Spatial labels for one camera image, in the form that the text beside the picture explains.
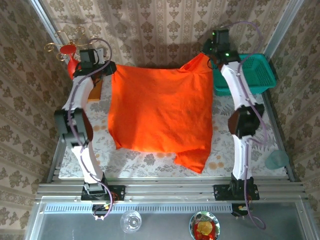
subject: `floral wallpaper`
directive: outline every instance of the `floral wallpaper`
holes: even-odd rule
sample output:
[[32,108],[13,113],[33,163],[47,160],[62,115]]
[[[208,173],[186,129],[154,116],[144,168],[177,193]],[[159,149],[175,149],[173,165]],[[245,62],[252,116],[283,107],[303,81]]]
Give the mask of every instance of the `floral wallpaper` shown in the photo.
[[65,66],[28,1],[0,1],[0,239],[22,239],[57,145],[54,111],[67,99]]
[[271,97],[296,175],[320,226],[320,1],[305,0],[272,57]]
[[[113,61],[139,67],[180,67],[195,57],[212,27],[239,20],[256,23],[269,42],[289,0],[41,0],[58,30],[77,38],[76,27],[112,47]],[[256,30],[231,31],[240,53],[258,43]]]

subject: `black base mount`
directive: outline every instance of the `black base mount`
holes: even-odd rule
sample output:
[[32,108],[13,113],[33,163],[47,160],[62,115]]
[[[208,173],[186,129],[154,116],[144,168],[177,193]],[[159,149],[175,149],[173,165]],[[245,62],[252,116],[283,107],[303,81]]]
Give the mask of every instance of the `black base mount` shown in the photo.
[[[108,185],[105,174],[103,174],[101,182],[104,183],[114,195],[116,201],[124,201],[126,194],[126,186],[124,185]],[[84,183],[81,194],[81,201],[110,201],[107,190],[99,183]]]
[[[213,186],[214,198],[216,201],[244,201],[245,200],[245,181],[238,180],[231,174],[230,184],[217,184]],[[254,184],[254,178],[250,177],[246,181],[247,199],[259,200],[257,185]]]

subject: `wooden block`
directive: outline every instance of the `wooden block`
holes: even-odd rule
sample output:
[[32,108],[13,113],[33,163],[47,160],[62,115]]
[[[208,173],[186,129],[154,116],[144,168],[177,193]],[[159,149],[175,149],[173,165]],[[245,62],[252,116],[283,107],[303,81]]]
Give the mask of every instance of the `wooden block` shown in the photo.
[[102,83],[103,83],[103,81],[101,80],[91,90],[89,97],[88,97],[88,102],[99,101],[101,99]]

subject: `clear plastic cup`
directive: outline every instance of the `clear plastic cup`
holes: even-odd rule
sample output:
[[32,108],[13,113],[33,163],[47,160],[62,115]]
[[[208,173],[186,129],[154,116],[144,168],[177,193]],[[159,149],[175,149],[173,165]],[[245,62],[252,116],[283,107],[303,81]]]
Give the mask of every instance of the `clear plastic cup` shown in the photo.
[[134,210],[126,211],[120,219],[121,229],[127,234],[132,234],[138,231],[141,227],[141,223],[141,215]]
[[285,151],[275,150],[267,157],[264,163],[267,169],[280,169],[289,164],[289,157]]

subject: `table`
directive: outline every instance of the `table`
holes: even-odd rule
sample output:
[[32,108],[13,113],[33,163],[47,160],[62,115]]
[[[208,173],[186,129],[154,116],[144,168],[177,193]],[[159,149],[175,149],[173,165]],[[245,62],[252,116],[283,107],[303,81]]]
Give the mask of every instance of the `table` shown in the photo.
[[[116,150],[113,138],[108,132],[108,111],[111,103],[111,76],[103,79],[101,100],[89,102],[86,114],[93,127],[93,148],[96,158],[107,178],[145,178],[145,177],[230,177],[234,167],[234,140],[228,130],[228,119],[234,111],[231,96],[213,96],[212,123],[213,136],[211,153],[202,174],[197,174],[183,166],[174,164],[174,153],[137,152],[129,149]],[[255,96],[258,103],[263,103],[261,94]],[[285,177],[284,168],[269,170],[265,159],[272,151],[279,149],[269,115],[263,120],[267,126],[268,141],[266,146],[253,144],[251,169],[253,176]],[[262,141],[263,131],[258,129],[255,137]],[[77,158],[66,148],[60,179],[82,179],[83,172]]]

